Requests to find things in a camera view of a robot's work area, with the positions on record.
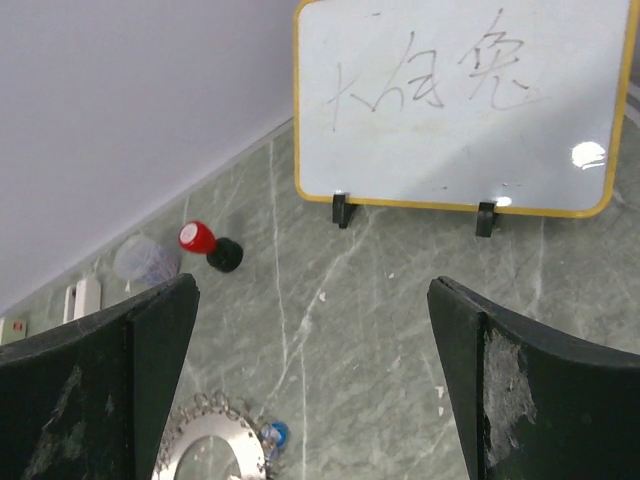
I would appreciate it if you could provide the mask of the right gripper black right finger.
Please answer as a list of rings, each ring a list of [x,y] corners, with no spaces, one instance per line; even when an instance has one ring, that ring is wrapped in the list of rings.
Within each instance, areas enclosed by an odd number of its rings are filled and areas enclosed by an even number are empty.
[[[434,279],[429,314],[472,479],[636,479],[639,357]]]

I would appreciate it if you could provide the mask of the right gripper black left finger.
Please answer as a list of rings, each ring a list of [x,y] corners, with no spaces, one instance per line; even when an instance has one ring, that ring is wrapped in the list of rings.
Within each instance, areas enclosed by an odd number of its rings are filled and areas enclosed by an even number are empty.
[[[180,274],[3,346],[2,478],[151,478],[199,297]]]

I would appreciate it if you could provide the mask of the blue tagged key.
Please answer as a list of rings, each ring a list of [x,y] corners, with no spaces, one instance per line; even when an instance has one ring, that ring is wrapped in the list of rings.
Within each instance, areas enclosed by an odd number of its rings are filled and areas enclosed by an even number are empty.
[[[269,457],[275,458],[286,448],[290,430],[284,422],[267,422],[262,427],[261,436]]]

